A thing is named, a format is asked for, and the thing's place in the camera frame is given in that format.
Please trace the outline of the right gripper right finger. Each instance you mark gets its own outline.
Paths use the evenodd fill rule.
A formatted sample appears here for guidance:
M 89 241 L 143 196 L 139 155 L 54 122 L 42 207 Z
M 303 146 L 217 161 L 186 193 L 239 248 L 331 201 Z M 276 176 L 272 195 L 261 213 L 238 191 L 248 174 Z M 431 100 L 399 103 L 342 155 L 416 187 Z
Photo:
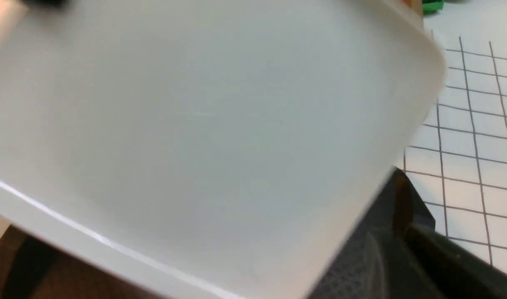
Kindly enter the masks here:
M 448 299 L 507 299 L 507 274 L 428 227 L 411 225 L 403 240 Z

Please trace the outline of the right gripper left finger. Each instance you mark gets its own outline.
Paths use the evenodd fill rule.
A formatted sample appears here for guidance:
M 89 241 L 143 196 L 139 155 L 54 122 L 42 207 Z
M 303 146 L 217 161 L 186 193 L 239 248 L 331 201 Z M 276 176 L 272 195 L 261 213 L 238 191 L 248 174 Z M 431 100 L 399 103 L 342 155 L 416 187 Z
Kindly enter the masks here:
M 367 236 L 385 233 L 403 244 L 401 235 L 388 228 L 358 227 L 309 295 L 310 299 L 367 299 Z

